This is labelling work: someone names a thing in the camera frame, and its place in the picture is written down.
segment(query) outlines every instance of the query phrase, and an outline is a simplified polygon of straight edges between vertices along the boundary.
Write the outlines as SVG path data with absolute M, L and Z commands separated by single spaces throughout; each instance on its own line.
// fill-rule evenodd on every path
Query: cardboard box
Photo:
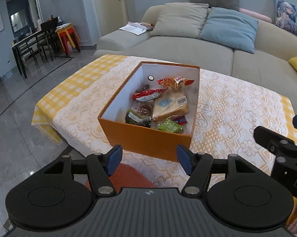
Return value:
M 149 76 L 153 76 L 154 80 L 150 81 Z M 194 83 L 185 87 L 190 110 L 186 115 L 187 134 L 174 134 L 126 124 L 125 114 L 134 103 L 132 95 L 135 90 L 145 84 L 149 84 L 150 89 L 159 89 L 161 86 L 157 80 L 167 76 L 181 76 L 195 80 Z M 109 143 L 112 146 L 120 144 L 127 151 L 177 161 L 176 146 L 184 144 L 190 147 L 197 113 L 199 81 L 200 70 L 197 66 L 142 61 L 118 88 L 98 116 Z

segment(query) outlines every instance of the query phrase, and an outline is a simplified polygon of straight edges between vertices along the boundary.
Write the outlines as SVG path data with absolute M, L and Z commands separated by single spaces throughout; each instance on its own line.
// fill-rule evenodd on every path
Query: round pad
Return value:
M 92 203 L 92 194 L 84 185 L 57 174 L 33 175 L 6 197 L 12 222 L 33 231 L 70 225 L 81 219 Z
M 263 230 L 284 225 L 293 209 L 290 192 L 270 177 L 239 173 L 212 186 L 209 209 L 223 222 L 240 229 Z

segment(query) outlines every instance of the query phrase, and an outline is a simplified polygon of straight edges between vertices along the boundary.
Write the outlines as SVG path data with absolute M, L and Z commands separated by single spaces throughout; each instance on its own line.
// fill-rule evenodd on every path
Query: gray sofa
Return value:
M 142 22 L 155 25 L 163 5 L 149 8 Z M 259 21 L 255 54 L 183 37 L 135 34 L 117 30 L 101 37 L 95 58 L 105 54 L 139 56 L 183 64 L 230 75 L 273 90 L 291 100 L 297 114 L 297 72 L 288 60 L 297 56 L 297 37 Z

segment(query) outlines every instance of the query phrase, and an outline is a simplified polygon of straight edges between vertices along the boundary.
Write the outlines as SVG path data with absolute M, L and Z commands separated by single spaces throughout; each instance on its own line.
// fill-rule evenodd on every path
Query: beige cushion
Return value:
M 232 76 L 288 97 L 297 114 L 297 72 L 287 61 L 258 50 L 235 50 Z
M 297 36 L 259 20 L 255 49 L 288 61 L 297 56 Z
M 151 35 L 198 38 L 208 8 L 208 4 L 166 3 Z
M 154 58 L 230 75 L 233 50 L 220 44 L 183 37 L 152 37 L 127 49 L 124 55 Z

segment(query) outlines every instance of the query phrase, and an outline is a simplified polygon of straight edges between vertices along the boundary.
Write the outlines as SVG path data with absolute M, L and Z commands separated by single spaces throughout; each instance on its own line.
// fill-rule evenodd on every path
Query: red snack bag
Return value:
M 178 92 L 182 86 L 188 86 L 193 82 L 194 80 L 188 80 L 183 77 L 165 77 L 163 79 L 157 80 L 159 85 L 173 92 Z
M 150 100 L 156 99 L 157 97 L 159 97 L 162 93 L 164 93 L 166 91 L 167 91 L 166 89 L 146 90 L 143 92 L 138 92 L 138 93 L 133 94 L 132 98 L 139 102 L 150 101 Z

